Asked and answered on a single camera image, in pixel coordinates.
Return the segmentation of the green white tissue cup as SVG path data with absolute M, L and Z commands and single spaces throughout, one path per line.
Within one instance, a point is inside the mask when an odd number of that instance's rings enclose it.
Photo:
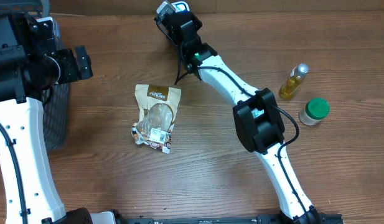
M 328 102 L 323 98 L 313 98 L 300 110 L 300 121 L 308 126 L 314 126 L 322 121 L 330 111 Z

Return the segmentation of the yellow bottle silver cap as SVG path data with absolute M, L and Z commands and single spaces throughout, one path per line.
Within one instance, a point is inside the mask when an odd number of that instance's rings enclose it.
M 294 96 L 298 86 L 302 83 L 308 73 L 309 66 L 305 63 L 300 63 L 298 66 L 294 67 L 288 79 L 279 89 L 280 97 L 286 100 L 291 99 Z

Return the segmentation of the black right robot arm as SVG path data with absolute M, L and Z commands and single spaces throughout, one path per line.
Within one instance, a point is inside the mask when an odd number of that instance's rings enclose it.
M 288 159 L 282 116 L 272 91 L 250 86 L 232 72 L 221 56 L 198 35 L 201 21 L 190 11 L 171 6 L 157 11 L 157 27 L 172 42 L 178 64 L 217 90 L 231 105 L 236 135 L 242 146 L 264 165 L 278 196 L 283 223 L 320 223 L 321 217 L 304 194 Z

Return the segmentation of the small printed snack bag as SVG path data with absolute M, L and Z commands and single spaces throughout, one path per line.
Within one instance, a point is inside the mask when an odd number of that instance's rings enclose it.
M 131 128 L 131 135 L 137 145 L 145 144 L 155 150 L 169 154 L 171 151 L 172 131 L 174 125 L 171 125 L 167 131 L 152 128 L 146 136 L 137 130 L 136 123 Z

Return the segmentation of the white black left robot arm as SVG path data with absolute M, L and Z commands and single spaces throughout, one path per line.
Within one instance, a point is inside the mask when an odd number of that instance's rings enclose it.
M 8 223 L 116 221 L 112 211 L 66 211 L 43 134 L 43 92 L 92 75 L 84 46 L 63 48 L 51 17 L 0 15 L 0 166 Z

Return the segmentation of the teal snack packet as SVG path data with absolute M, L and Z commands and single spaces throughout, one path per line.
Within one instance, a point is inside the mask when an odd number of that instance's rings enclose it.
M 257 108 L 253 109 L 251 111 L 252 115 L 253 115 L 253 118 L 256 119 L 258 118 L 259 116 L 263 115 L 265 113 L 264 110 L 258 110 Z

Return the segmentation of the brown cookie pouch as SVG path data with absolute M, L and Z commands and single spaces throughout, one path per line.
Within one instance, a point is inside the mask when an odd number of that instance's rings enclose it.
M 135 97 L 139 106 L 136 129 L 146 137 L 151 129 L 167 131 L 175 123 L 181 89 L 168 86 L 137 84 Z

